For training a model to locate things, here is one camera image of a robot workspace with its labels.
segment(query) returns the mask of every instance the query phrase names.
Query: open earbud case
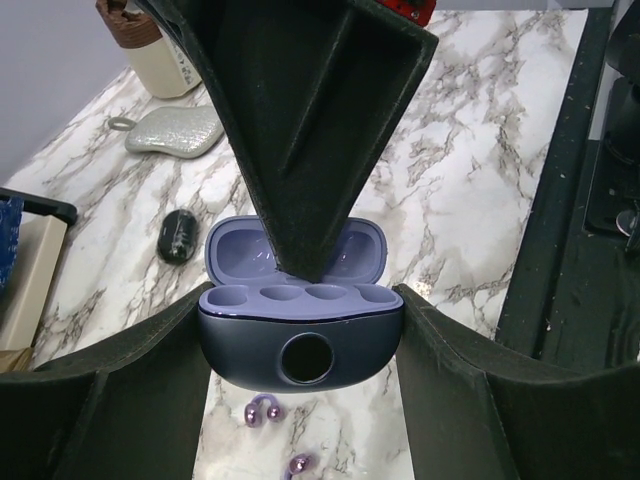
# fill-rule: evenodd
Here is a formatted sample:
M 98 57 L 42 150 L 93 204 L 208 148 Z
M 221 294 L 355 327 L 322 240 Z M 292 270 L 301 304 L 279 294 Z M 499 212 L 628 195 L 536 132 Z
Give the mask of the open earbud case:
M 346 387 L 375 375 L 398 347 L 403 301 L 375 285 L 387 244 L 372 222 L 347 221 L 321 283 L 277 270 L 257 216 L 214 226 L 205 257 L 217 286 L 200 297 L 202 349 L 235 385 L 270 392 Z

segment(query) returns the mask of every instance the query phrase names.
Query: white wall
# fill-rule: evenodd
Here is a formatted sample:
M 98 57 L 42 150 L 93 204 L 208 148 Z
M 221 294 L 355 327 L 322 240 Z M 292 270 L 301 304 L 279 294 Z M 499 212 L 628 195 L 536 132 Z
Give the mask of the white wall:
M 0 184 L 125 66 L 94 0 L 4 1 Z

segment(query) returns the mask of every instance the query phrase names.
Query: blue fabric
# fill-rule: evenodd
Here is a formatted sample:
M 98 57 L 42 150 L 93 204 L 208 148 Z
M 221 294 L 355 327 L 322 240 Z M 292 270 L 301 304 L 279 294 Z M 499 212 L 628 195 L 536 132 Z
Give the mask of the blue fabric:
M 4 292 L 16 263 L 23 207 L 21 198 L 0 202 L 0 294 Z

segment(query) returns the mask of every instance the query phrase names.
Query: purple earbud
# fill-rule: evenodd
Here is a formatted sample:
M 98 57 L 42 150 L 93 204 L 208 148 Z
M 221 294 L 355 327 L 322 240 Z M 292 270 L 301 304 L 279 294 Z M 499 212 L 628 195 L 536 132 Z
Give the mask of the purple earbud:
M 287 470 L 284 472 L 282 480 L 291 480 L 294 475 L 298 475 L 311 469 L 313 464 L 314 458 L 311 455 L 303 453 L 293 457 L 287 466 Z
M 256 428 L 262 425 L 262 415 L 260 414 L 260 405 L 263 401 L 269 402 L 267 409 L 267 419 L 271 422 L 279 422 L 284 418 L 284 410 L 278 404 L 278 400 L 273 395 L 261 393 L 256 395 L 251 402 L 244 407 L 244 421 L 250 428 Z

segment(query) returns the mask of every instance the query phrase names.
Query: marble countertop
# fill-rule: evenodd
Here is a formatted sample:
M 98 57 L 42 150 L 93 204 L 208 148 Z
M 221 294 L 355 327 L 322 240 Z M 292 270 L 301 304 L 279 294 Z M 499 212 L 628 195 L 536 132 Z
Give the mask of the marble countertop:
M 407 283 L 493 335 L 586 16 L 436 13 L 433 64 L 353 210 L 387 236 L 381 284 Z M 209 102 L 200 88 L 169 103 Z M 254 213 L 226 140 L 198 160 L 176 161 L 131 155 L 125 134 L 107 127 L 111 116 L 137 120 L 165 104 L 125 71 L 7 185 L 80 213 L 36 365 L 127 328 L 206 280 L 209 228 Z M 162 219 L 177 208 L 201 226 L 200 248 L 181 267 L 155 251 Z M 301 478 L 413 478 L 395 362 L 354 387 L 282 395 L 285 421 L 257 431 L 243 424 L 254 393 L 212 376 L 194 478 L 275 479 L 307 451 L 319 465 Z

